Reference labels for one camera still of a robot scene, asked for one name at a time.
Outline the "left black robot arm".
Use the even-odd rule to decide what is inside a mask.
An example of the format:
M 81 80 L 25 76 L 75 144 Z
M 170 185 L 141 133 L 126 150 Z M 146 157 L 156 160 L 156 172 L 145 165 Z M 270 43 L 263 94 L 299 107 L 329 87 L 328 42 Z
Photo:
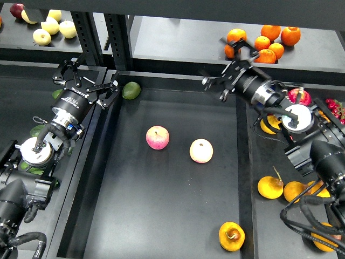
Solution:
M 1 153 L 1 258 L 10 258 L 20 245 L 36 240 L 33 258 L 42 258 L 47 237 L 32 231 L 18 235 L 22 222 L 30 223 L 45 210 L 58 185 L 53 176 L 58 162 L 71 151 L 85 132 L 83 120 L 94 105 L 108 108 L 119 95 L 118 82 L 97 84 L 82 76 L 78 67 L 86 53 L 60 62 L 52 79 L 63 88 L 52 106 L 50 121 L 35 137 L 19 144 L 9 142 Z

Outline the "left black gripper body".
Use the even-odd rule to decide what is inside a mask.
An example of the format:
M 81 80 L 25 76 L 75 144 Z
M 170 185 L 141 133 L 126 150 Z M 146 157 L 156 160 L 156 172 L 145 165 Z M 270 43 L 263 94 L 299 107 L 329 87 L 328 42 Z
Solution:
M 91 83 L 83 82 L 79 86 L 72 80 L 66 81 L 64 89 L 57 96 L 52 110 L 55 114 L 64 110 L 69 113 L 74 122 L 81 124 L 91 107 L 97 101 L 97 93 L 86 91 L 92 86 Z

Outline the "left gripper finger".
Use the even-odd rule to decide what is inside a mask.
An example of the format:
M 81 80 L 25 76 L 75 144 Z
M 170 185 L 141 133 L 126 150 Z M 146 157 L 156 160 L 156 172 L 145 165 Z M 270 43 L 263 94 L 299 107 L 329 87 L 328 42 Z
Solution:
M 86 52 L 83 52 L 78 57 L 62 60 L 52 76 L 53 82 L 66 88 L 69 86 L 81 87 L 82 83 L 78 67 L 85 59 Z
M 102 109 L 109 108 L 119 95 L 118 82 L 96 84 L 85 77 L 85 99 L 88 105 L 99 105 Z

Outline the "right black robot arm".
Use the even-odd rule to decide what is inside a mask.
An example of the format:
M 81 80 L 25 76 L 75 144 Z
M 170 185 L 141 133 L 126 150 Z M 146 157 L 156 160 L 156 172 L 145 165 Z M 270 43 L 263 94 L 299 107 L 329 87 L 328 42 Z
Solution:
M 205 76 L 205 88 L 220 86 L 221 101 L 237 95 L 254 107 L 260 119 L 270 115 L 279 120 L 278 133 L 286 141 L 285 154 L 301 175 L 316 173 L 316 184 L 329 191 L 329 197 L 298 194 L 293 201 L 300 207 L 307 224 L 288 218 L 288 209 L 280 213 L 283 223 L 301 236 L 344 253 L 344 125 L 326 104 L 312 99 L 301 102 L 301 94 L 288 95 L 290 90 L 303 91 L 302 85 L 286 85 L 271 79 L 253 61 L 261 53 L 244 39 L 225 42 L 234 49 L 234 58 L 218 77 Z

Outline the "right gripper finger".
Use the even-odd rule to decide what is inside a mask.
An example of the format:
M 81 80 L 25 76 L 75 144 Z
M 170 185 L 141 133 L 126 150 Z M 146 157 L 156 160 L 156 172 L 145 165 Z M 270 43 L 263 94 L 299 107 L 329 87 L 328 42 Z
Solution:
M 233 62 L 246 61 L 250 66 L 254 65 L 254 61 L 259 58 L 259 51 L 250 43 L 244 39 L 238 41 L 228 42 L 225 37 L 219 39 L 219 42 L 224 46 L 232 47 L 234 49 L 234 58 L 225 57 L 223 61 L 224 65 L 231 64 Z
M 221 86 L 223 88 L 223 91 L 219 96 L 219 100 L 226 102 L 228 95 L 233 92 L 234 86 L 232 85 L 232 82 L 234 80 L 234 75 L 225 70 L 218 77 L 212 77 L 204 70 L 199 70 L 198 73 L 203 76 L 202 85 L 204 86 L 205 91 L 209 90 L 212 86 Z

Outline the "yellow pear behind arm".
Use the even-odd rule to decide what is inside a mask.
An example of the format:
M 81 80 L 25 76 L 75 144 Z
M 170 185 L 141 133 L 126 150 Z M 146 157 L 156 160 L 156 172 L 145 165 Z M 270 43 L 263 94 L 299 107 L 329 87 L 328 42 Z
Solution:
M 315 194 L 319 197 L 330 197 L 330 193 L 327 188 L 324 186 L 324 182 L 322 180 L 316 182 L 311 181 L 308 183 L 309 186 L 312 186 L 310 189 L 310 195 Z

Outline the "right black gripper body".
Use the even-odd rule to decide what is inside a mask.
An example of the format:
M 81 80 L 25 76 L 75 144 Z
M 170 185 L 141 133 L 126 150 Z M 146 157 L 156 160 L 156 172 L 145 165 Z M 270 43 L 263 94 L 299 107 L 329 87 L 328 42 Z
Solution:
M 225 101 L 230 93 L 244 99 L 250 104 L 265 104 L 272 96 L 272 79 L 247 60 L 233 61 L 221 73 L 225 86 L 220 100 Z

